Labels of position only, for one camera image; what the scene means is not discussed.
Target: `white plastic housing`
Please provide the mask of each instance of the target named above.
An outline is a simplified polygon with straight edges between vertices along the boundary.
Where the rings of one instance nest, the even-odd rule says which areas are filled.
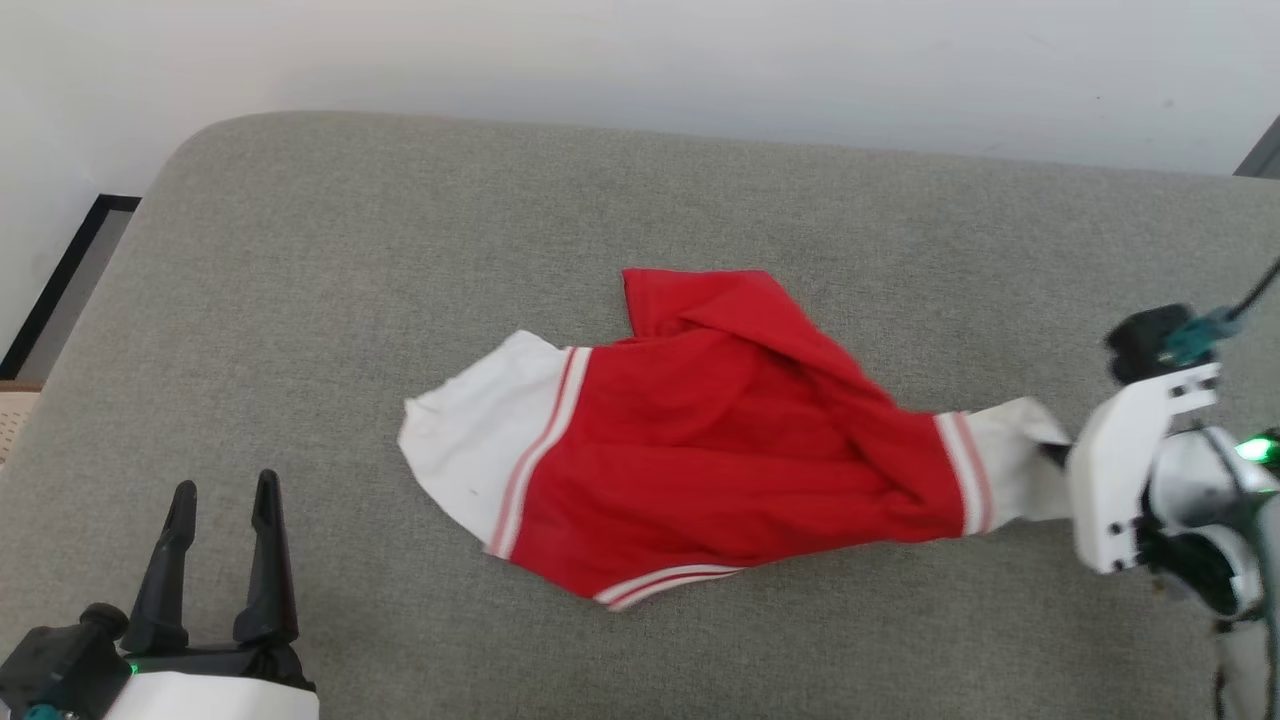
[[[1075,553],[1094,571],[1134,565],[1132,521],[1174,416],[1217,402],[1211,363],[1125,386],[1089,416],[1066,459]]]
[[[142,673],[104,720],[317,720],[315,693],[248,678]]]
[[[1239,489],[1231,470],[1222,464],[1224,457],[1245,492],[1280,489],[1270,471],[1235,452],[1235,438],[1222,428],[1189,430],[1160,443],[1148,491],[1151,511],[1156,518],[1171,529],[1198,527],[1207,515],[1233,503]]]

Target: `white cuff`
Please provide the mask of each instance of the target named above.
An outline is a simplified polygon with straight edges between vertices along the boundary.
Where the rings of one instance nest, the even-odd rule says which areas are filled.
[[[507,530],[511,512],[518,518],[527,475],[541,457],[531,454],[545,452],[571,356],[518,331],[439,388],[404,401],[399,446],[413,477],[486,547],[499,525]],[[509,534],[513,544],[513,528]]]
[[[1015,518],[1070,516],[1066,478],[1039,446],[1071,441],[1043,405],[1019,397],[980,413],[946,413],[937,424],[964,497],[965,534]]]

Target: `white wall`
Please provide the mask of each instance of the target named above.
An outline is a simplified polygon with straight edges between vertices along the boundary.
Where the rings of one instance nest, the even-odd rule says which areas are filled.
[[[1276,0],[10,0],[0,67],[106,192],[201,127],[442,113],[1230,173]]]
[[[0,74],[0,356],[95,197],[38,110]]]

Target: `gray cushion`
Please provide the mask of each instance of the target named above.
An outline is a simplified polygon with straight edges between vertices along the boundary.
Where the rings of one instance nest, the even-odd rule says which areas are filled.
[[[764,268],[908,406],[1034,395],[1079,429],[1103,334],[1242,295],[1280,186],[826,146],[289,113],[204,131],[113,258],[0,478],[0,647],[128,609],[200,486],[186,621],[229,639],[283,478],[328,717],[1202,717],[1208,618],[1064,523],[877,544],[612,615],[480,552],[396,446],[404,397],[516,328],[627,334],[618,270]],[[1280,296],[1225,350],[1274,423]]]

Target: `striped trim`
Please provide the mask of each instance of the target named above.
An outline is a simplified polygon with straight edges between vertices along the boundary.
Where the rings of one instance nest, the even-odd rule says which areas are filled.
[[[564,363],[564,374],[561,377],[559,392],[556,397],[556,407],[552,409],[547,428],[520,456],[511,471],[511,479],[507,480],[502,510],[498,511],[498,527],[486,548],[490,555],[511,560],[511,552],[516,547],[516,537],[520,536],[520,520],[525,512],[525,493],[529,491],[529,479],[547,451],[559,442],[568,428],[568,421],[577,407],[577,396],[582,391],[582,380],[586,378],[586,363],[590,355],[590,347],[570,350],[568,360]]]
[[[973,428],[969,427],[969,414],[956,413],[955,415],[956,427],[960,428],[960,439],[964,441],[964,447],[969,452],[969,457],[973,460],[973,468],[978,473],[978,487],[982,491],[982,530],[983,533],[991,532],[991,524],[996,519],[995,498],[991,492],[991,478],[987,477],[987,465],[982,461],[982,454],[978,452],[978,443],[973,439]]]
[[[934,421],[964,500],[964,534],[986,533],[993,514],[991,483],[969,423],[959,413],[936,415]]]
[[[605,588],[596,593],[595,600],[617,612],[662,591],[700,580],[727,578],[741,569],[731,565],[681,565],[678,568],[667,568]]]

